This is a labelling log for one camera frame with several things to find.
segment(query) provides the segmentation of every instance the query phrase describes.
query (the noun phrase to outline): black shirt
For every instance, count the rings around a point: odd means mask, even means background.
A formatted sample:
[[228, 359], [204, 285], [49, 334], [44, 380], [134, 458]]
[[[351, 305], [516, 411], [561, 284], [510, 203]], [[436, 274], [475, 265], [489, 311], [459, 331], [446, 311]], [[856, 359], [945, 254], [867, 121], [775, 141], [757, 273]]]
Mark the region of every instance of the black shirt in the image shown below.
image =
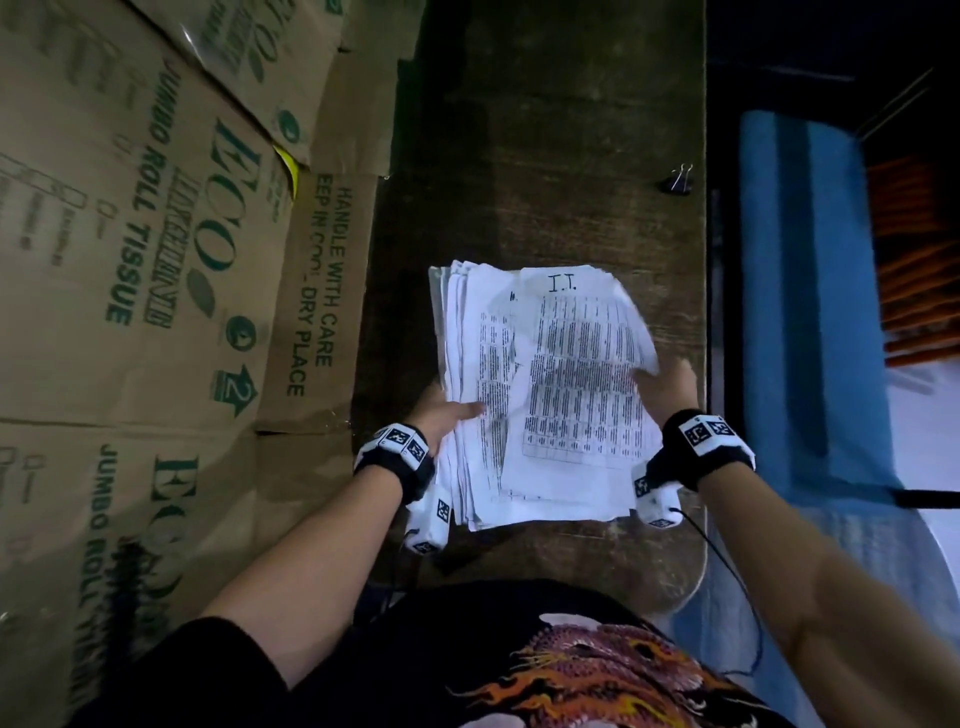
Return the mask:
[[789, 726], [651, 624], [554, 581], [417, 592], [292, 691], [239, 627], [197, 619], [81, 708], [81, 726]]

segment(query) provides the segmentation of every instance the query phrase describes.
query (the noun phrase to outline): hand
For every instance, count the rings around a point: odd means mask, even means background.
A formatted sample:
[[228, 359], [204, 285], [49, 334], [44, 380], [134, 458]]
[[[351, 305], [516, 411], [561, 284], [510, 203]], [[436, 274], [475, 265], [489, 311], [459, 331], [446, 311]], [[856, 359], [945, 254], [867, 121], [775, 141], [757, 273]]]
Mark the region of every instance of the hand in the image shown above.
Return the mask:
[[413, 412], [403, 422], [422, 432], [430, 447], [430, 454], [436, 455], [440, 441], [458, 422], [479, 417], [484, 409], [486, 407], [482, 401], [446, 401], [444, 388], [435, 381], [423, 390]]
[[700, 408], [697, 376], [686, 359], [671, 357], [661, 360], [659, 375], [634, 369], [634, 381], [640, 401], [660, 429], [671, 415], [682, 409]]

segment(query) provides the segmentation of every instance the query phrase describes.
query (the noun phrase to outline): blue cloth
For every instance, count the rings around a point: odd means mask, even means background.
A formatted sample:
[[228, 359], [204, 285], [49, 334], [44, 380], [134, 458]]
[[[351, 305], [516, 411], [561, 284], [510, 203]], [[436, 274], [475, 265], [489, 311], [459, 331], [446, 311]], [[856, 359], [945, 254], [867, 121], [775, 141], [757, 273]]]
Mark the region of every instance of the blue cloth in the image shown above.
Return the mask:
[[894, 473], [867, 182], [838, 129], [740, 128], [743, 391], [757, 469], [797, 505], [886, 510]]

